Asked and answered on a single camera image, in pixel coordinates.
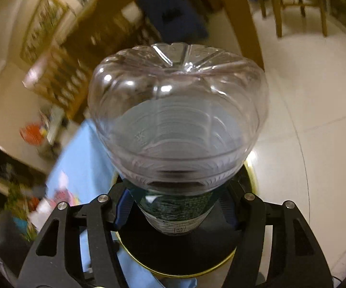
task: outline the gold picture frame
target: gold picture frame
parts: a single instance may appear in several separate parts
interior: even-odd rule
[[[51,43],[53,34],[66,14],[68,7],[60,0],[39,0],[26,30],[20,57],[34,64]]]

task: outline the transparent plastic bottle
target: transparent plastic bottle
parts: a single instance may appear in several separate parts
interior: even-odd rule
[[[126,49],[94,71],[98,135],[148,221],[196,228],[242,166],[268,113],[264,72],[221,49],[185,43]]]

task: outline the framed painting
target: framed painting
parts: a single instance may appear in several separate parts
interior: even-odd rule
[[[51,43],[53,34],[68,7],[59,0],[39,0],[26,30],[20,57],[34,64]]]

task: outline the wall decoration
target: wall decoration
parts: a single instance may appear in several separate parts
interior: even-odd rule
[[[68,7],[59,0],[40,0],[24,36],[20,57],[34,64],[51,43],[53,34]]]

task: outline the blue tablecloth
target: blue tablecloth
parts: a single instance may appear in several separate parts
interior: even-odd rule
[[[60,178],[67,179],[67,189],[82,204],[89,203],[110,190],[117,171],[99,140],[92,121],[82,123],[74,138],[64,149],[47,180],[47,196],[52,198],[59,189]],[[81,259],[84,271],[90,264],[87,232],[81,234]],[[123,249],[118,258],[130,288],[194,288],[195,278],[164,279],[159,282],[147,269],[135,262]]]

